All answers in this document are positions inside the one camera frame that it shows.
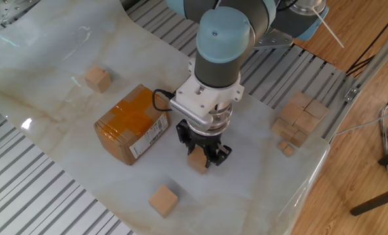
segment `transparent plastic sheet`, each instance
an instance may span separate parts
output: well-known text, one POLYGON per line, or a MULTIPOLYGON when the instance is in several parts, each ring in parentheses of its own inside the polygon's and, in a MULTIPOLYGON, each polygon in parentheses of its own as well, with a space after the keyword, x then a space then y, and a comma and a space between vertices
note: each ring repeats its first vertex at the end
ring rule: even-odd
POLYGON ((289 234, 329 145, 309 136, 284 157, 270 131, 277 113, 248 95, 223 133, 233 152, 203 176, 173 127, 133 166, 103 149, 93 124, 140 83, 175 89, 187 63, 118 0, 41 1, 0 31, 0 113, 138 235, 289 234), (112 77, 103 94, 84 82, 94 65, 112 77), (148 204, 161 184, 179 197, 166 219, 148 204))

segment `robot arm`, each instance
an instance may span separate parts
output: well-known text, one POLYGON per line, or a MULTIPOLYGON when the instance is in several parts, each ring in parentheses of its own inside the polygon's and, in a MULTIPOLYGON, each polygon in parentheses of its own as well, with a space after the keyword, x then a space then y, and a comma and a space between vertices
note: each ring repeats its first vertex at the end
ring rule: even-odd
POLYGON ((274 0, 167 0, 183 17, 199 23, 197 55, 189 61, 190 76, 170 100, 184 115, 178 137, 190 154, 200 146, 208 162, 221 164, 231 148, 221 145, 221 134, 244 88, 240 68, 276 16, 274 0))

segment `black cable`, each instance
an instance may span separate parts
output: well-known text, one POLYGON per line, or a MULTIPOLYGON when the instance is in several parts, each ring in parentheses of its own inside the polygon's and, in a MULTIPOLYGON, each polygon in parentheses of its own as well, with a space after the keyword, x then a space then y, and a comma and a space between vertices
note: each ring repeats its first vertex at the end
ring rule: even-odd
POLYGON ((355 75, 354 78, 358 77, 358 75, 360 75, 360 74, 362 74, 362 73, 363 73, 362 71, 359 72, 359 73, 357 73, 357 75, 355 75))
POLYGON ((280 12, 280 11, 289 9, 289 8, 292 7, 294 4, 296 4, 297 1, 298 1, 298 0, 294 0, 292 3, 290 3, 290 5, 288 5, 288 6, 286 6, 286 7, 277 8, 277 12, 280 12))
POLYGON ((388 23, 385 25, 385 27, 380 31, 380 33, 377 35, 377 37, 371 42, 371 44, 365 49, 365 51, 359 56, 359 58, 351 65, 351 67, 348 69, 347 73, 351 71, 358 61, 367 53, 367 51, 374 45, 374 43, 379 39, 379 37, 384 33, 384 31, 388 28, 388 23))
POLYGON ((356 68, 356 67, 359 66, 359 65, 362 65, 363 63, 371 62, 371 60, 372 60, 372 58, 374 58, 374 56, 376 56, 376 55, 373 55, 372 57, 369 57, 368 59, 365 59, 364 61, 361 61, 361 62, 359 62, 358 64, 356 64, 356 65, 354 65, 354 66, 351 66, 351 67, 348 69, 348 71, 350 71, 351 69, 356 68))
POLYGON ((351 74, 353 74, 353 73, 357 72, 358 70, 362 69, 363 67, 367 66, 370 62, 371 62, 371 60, 360 64, 357 68, 355 68, 352 71, 350 71, 349 73, 347 73, 346 76, 351 76, 351 74))
POLYGON ((172 98, 174 98, 174 94, 173 93, 171 93, 171 92, 169 92, 169 91, 165 91, 165 90, 162 90, 162 89, 155 89, 154 90, 154 92, 152 93, 152 104, 154 105, 154 108, 156 109, 156 110, 158 110, 158 111, 160 111, 160 112, 170 112, 170 111, 172 111, 172 109, 160 109, 160 108, 158 108, 157 106, 156 106, 156 103, 155 103, 155 95, 156 95, 156 93, 158 93, 158 92, 160 92, 160 93, 162 93, 164 96, 166 96, 168 99, 172 99, 172 98))

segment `orange tape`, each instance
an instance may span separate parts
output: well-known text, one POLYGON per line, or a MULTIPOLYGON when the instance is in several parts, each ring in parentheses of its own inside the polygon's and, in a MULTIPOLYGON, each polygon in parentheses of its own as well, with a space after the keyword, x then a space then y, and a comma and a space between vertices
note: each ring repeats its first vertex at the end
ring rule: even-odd
POLYGON ((131 102, 121 100, 110 112, 114 114, 112 118, 101 130, 111 141, 129 129, 139 139, 154 124, 154 121, 144 112, 152 105, 152 92, 144 88, 131 102))

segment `small wooden block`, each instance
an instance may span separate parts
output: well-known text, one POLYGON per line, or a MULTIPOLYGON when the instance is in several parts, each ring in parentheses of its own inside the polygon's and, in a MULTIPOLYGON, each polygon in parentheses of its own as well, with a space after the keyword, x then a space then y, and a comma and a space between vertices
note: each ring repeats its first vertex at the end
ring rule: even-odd
POLYGON ((283 150, 283 154, 284 154, 284 156, 286 156, 286 157, 290 157, 293 153, 294 153, 294 148, 291 147, 291 146, 287 146, 287 147, 283 150))
POLYGON ((109 73, 98 66, 92 67, 85 75, 85 81, 89 88, 99 93, 104 92, 111 84, 109 73))
POLYGON ((313 100, 307 107, 304 109, 307 113, 311 114, 318 120, 322 120, 325 117, 329 109, 326 108, 323 104, 321 104, 317 100, 313 100))
POLYGON ((157 213, 166 218, 178 204, 178 197, 165 185, 161 185, 150 197, 149 204, 157 213))
POLYGON ((293 103, 288 102, 287 105, 281 110, 278 117, 286 121, 290 125, 294 125, 294 122, 300 117, 303 112, 298 106, 293 103))
POLYGON ((195 146, 194 150, 188 155, 187 162, 188 165, 198 173, 206 173, 207 157, 204 154, 202 147, 195 146))
POLYGON ((297 129, 295 127, 293 127, 292 125, 288 125, 281 133, 281 137, 284 138, 286 141, 290 141, 296 132, 297 129))
POLYGON ((298 120, 294 123, 294 127, 304 134, 309 135, 314 131, 317 124, 319 124, 319 120, 312 116, 311 114, 304 111, 298 120))
POLYGON ((296 134, 291 138, 290 143, 299 148, 306 140, 307 134, 304 134, 301 131, 297 131, 296 134))
POLYGON ((293 97, 289 100, 293 104, 297 105, 301 110, 304 110, 312 101, 312 98, 301 93, 300 91, 296 92, 293 97))
POLYGON ((284 151, 284 149, 288 146, 288 143, 284 140, 281 140, 280 144, 278 144, 277 148, 281 151, 284 151))
POLYGON ((288 126, 288 123, 282 120, 281 118, 278 118, 275 123, 273 124, 271 131, 274 131, 279 136, 281 133, 283 133, 284 129, 288 126))

